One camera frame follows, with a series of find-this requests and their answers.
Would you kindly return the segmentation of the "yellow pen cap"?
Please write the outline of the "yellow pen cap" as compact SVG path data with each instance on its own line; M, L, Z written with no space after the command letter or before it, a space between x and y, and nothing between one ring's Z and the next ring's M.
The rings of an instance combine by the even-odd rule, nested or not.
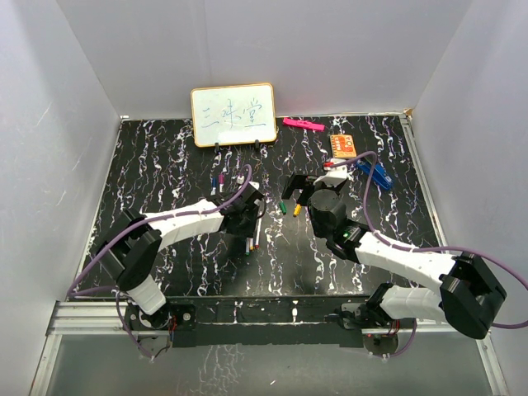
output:
M301 206L300 204L297 204L297 205L295 206L293 216L294 216L294 217L297 217L297 216L299 215L301 209L302 209L302 206Z

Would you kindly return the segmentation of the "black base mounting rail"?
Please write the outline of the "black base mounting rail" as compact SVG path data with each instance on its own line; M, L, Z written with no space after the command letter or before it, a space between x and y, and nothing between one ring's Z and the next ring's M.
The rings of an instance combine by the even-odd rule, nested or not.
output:
M338 345L362 348L369 335L389 347L411 330L411 319L377 323L365 315L364 296L170 297L149 317L135 304L125 322L140 335L165 336L173 348L209 345Z

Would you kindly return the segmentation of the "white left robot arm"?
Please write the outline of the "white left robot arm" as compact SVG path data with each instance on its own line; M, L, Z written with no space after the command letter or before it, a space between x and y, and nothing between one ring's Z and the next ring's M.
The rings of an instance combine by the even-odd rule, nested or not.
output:
M257 226L264 194L251 181L234 193L220 193L194 205L161 213L126 210L112 225L97 254L99 262L142 311L153 329L165 327L171 310L151 270L164 248L201 234L227 233L251 238Z

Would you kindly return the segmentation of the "orange card pack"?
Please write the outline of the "orange card pack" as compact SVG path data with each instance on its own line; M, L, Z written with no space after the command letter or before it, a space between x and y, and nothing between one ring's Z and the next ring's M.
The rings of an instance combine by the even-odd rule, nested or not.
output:
M354 140L349 134L331 134L330 144L334 158L350 159L356 156Z

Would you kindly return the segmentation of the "small framed whiteboard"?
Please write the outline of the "small framed whiteboard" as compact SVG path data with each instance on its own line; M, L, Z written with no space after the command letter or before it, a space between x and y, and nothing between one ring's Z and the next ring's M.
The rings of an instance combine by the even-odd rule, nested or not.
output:
M199 148L276 141L274 90L268 82L195 88L191 114Z

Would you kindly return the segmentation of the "red whiteboard pen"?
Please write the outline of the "red whiteboard pen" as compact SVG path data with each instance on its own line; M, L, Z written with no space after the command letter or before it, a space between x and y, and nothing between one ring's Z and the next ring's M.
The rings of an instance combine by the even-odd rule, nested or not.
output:
M254 246L255 249L258 249L259 246L260 246L261 230L262 230L262 218L257 220L257 227L256 227L256 231L255 231L255 237L253 239L253 242L254 242L253 246Z

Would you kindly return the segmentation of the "blue stapler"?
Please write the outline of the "blue stapler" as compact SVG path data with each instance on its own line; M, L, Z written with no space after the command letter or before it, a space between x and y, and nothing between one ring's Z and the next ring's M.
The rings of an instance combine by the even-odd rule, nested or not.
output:
M363 171L364 174L369 175L372 165L370 161L360 159L356 162L356 166ZM380 188L388 191L393 187L394 181L392 177L385 171L385 169L379 164L375 164L375 168L372 175L372 180Z

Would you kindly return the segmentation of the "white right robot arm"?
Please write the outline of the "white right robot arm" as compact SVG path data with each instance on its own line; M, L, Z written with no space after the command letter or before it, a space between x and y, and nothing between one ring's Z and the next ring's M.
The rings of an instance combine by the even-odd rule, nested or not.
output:
M343 321L384 328L396 320L427 319L448 323L473 339L485 338L507 292L481 256L416 252L411 245L398 250L394 240L378 239L366 225L348 217L338 195L344 184L342 177L294 173L281 197L288 200L294 191L301 192L298 205L307 209L314 235L335 256L393 272L418 286L383 283L358 308L342 308Z

